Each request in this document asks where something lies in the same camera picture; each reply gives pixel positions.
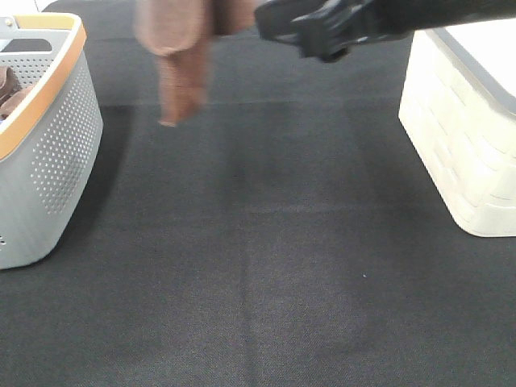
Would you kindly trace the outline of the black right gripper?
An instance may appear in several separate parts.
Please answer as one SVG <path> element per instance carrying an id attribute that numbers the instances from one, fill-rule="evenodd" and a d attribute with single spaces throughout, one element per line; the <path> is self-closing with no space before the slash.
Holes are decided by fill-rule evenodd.
<path id="1" fill-rule="evenodd" d="M 332 63 L 352 47 L 400 40 L 410 31 L 385 15 L 381 1 L 265 1 L 254 11 L 260 38 Z"/>

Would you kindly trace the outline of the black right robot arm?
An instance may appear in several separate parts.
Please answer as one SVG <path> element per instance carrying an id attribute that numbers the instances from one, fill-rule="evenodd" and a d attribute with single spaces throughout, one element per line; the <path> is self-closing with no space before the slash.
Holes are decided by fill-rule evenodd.
<path id="1" fill-rule="evenodd" d="M 331 63 L 351 47 L 400 40 L 413 31 L 515 16 L 514 1 L 265 1 L 254 12 L 260 38 Z"/>

